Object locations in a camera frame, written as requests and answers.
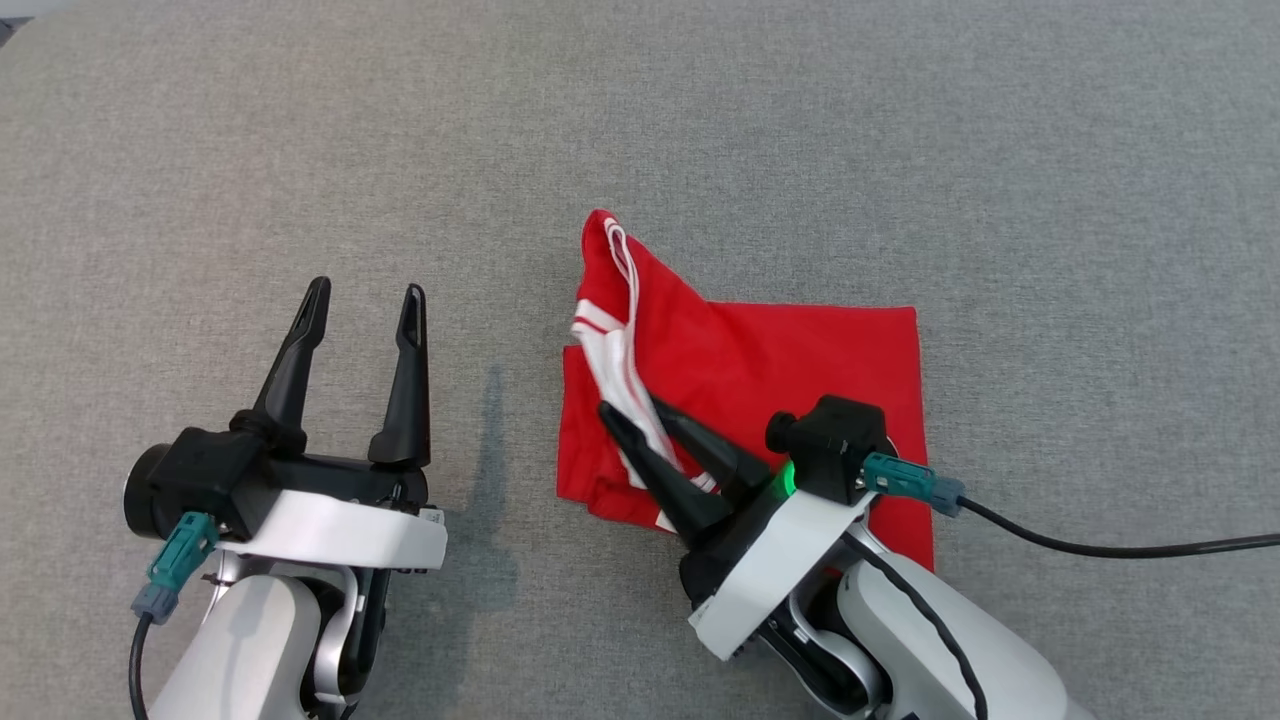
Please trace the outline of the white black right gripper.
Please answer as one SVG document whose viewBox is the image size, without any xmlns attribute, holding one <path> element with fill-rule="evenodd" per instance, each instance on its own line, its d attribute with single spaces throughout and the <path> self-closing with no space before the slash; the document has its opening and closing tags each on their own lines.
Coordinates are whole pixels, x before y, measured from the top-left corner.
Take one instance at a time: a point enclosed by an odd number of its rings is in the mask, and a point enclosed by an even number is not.
<svg viewBox="0 0 1280 720">
<path fill-rule="evenodd" d="M 596 411 L 686 544 L 689 624 L 712 655 L 727 661 L 869 512 L 873 493 L 855 480 L 851 503 L 814 495 L 799 484 L 797 471 L 774 475 L 764 460 L 698 419 L 659 397 L 652 404 L 667 436 L 719 495 L 696 487 L 616 406 L 600 402 Z"/>
</svg>

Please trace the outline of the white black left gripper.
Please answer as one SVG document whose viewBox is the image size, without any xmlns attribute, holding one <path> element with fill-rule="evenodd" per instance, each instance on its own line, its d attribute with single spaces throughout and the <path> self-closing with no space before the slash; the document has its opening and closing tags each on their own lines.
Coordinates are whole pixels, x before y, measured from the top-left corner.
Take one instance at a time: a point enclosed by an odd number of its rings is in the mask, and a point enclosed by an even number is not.
<svg viewBox="0 0 1280 720">
<path fill-rule="evenodd" d="M 428 506 L 425 478 L 417 469 L 431 461 L 424 290 L 410 284 L 404 291 L 385 416 L 367 448 L 370 462 L 388 466 L 301 455 L 308 441 L 302 427 L 308 378 L 314 351 L 325 336 L 330 295 L 328 277 L 308 283 L 253 406 L 232 418 L 233 430 L 268 445 L 279 495 L 251 541 L 219 537 L 216 548 L 293 564 L 436 570 L 444 562 L 448 532 L 442 511 Z M 125 524 L 143 538 L 168 538 L 156 536 L 145 482 L 169 447 L 146 450 L 125 480 Z"/>
</svg>

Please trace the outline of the red white t-shirt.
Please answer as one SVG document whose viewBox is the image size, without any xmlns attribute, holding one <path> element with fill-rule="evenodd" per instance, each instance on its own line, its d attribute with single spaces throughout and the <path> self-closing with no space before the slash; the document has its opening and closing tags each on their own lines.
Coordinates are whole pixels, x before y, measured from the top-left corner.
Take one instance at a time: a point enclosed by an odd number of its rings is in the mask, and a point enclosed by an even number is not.
<svg viewBox="0 0 1280 720">
<path fill-rule="evenodd" d="M 780 455 L 765 447 L 776 413 L 851 398 L 882 407 L 897 454 L 927 462 L 914 309 L 710 301 L 605 209 L 588 217 L 581 251 L 573 340 L 562 354 L 561 498 L 609 521 L 669 529 L 602 425 L 603 401 L 704 491 L 716 483 L 660 427 L 657 400 L 777 468 Z"/>
</svg>

